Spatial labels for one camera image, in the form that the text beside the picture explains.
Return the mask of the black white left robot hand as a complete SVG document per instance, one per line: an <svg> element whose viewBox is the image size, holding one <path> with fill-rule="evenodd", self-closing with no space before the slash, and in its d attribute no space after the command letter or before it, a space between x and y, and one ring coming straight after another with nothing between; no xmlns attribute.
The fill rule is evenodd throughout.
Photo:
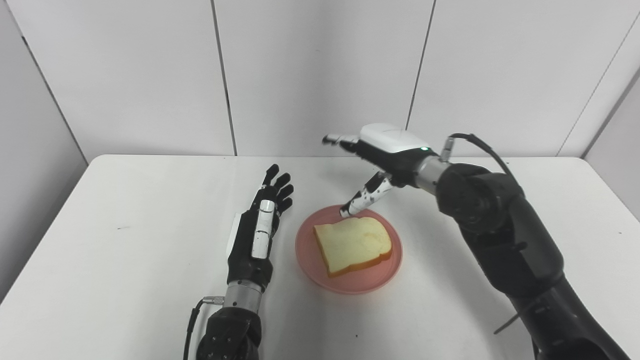
<svg viewBox="0 0 640 360"><path fill-rule="evenodd" d="M281 215L293 204L294 186L290 173L280 174L272 164L249 207L240 215L233 247L227 258L227 283L251 282L264 292L272 280L274 266L270 261L274 235Z"/></svg>

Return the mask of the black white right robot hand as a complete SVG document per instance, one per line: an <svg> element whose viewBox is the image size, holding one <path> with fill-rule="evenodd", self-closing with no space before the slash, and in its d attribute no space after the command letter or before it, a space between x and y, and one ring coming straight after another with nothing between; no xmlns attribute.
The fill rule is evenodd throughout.
<svg viewBox="0 0 640 360"><path fill-rule="evenodd" d="M328 134L322 138L322 144L339 146L378 168L364 187L339 209L342 218L354 217L393 188L414 187L419 166L435 154L426 141L388 123L364 125L354 136Z"/></svg>

